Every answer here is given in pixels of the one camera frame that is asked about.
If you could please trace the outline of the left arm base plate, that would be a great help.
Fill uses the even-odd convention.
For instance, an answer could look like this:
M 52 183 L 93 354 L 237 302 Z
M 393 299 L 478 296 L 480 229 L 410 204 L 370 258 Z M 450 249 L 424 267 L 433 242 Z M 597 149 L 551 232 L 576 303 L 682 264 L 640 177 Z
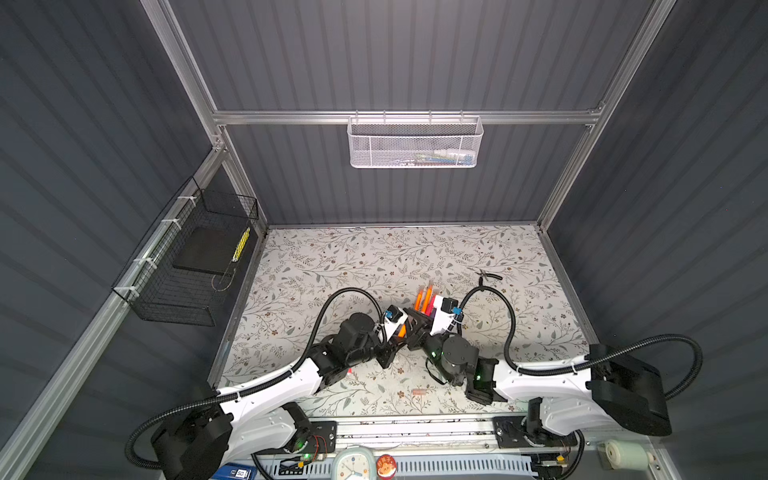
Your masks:
M 259 455 L 269 454 L 329 454 L 336 449 L 338 423 L 336 421 L 311 420 L 309 427 L 300 427 L 287 444 L 282 447 L 258 451 Z

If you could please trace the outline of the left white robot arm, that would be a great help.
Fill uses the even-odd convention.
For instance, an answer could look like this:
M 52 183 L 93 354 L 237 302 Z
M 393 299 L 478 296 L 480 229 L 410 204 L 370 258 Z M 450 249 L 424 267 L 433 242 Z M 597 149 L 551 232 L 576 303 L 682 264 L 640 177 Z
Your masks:
M 363 313 L 312 345 L 303 362 L 225 389 L 210 405 L 197 404 L 159 422 L 151 437 L 167 479 L 208 479 L 227 461 L 261 450 L 302 448 L 311 423 L 296 404 L 341 381 L 348 370 L 371 360 L 386 369 L 398 351 L 406 312 L 392 306 L 381 321 Z

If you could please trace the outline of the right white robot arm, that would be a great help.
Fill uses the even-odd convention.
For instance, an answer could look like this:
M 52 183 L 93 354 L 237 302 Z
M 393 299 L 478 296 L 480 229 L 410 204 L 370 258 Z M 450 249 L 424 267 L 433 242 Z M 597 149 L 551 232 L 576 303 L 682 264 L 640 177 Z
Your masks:
M 660 372 L 628 354 L 581 369 L 617 352 L 592 344 L 586 355 L 573 359 L 511 367 L 482 357 L 457 334 L 438 332 L 424 314 L 413 309 L 406 314 L 408 348 L 422 349 L 443 381 L 462 386 L 467 399 L 480 405 L 526 401 L 524 428 L 531 439 L 610 425 L 648 436 L 672 433 Z

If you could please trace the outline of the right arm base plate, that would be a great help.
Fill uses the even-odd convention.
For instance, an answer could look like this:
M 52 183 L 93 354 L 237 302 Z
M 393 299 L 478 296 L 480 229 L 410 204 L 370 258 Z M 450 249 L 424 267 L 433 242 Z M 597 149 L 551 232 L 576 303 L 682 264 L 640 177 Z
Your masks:
M 525 415 L 502 415 L 491 419 L 492 430 L 500 448 L 564 448 L 569 450 L 579 445 L 575 433 L 558 436 L 541 430 L 529 433 Z

